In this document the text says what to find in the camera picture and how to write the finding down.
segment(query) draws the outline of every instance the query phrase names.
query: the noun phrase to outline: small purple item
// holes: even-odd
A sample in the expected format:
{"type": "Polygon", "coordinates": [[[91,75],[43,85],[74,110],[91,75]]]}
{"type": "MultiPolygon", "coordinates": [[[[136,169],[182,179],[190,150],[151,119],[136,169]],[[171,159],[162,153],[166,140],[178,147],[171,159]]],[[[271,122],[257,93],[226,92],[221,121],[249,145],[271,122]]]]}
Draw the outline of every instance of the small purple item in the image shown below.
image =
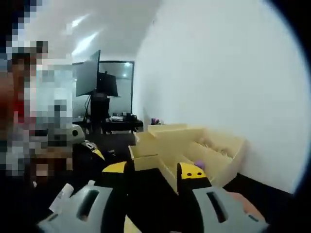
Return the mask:
{"type": "Polygon", "coordinates": [[[205,163],[202,160],[195,161],[194,165],[201,168],[203,171],[205,171],[205,163]]]}

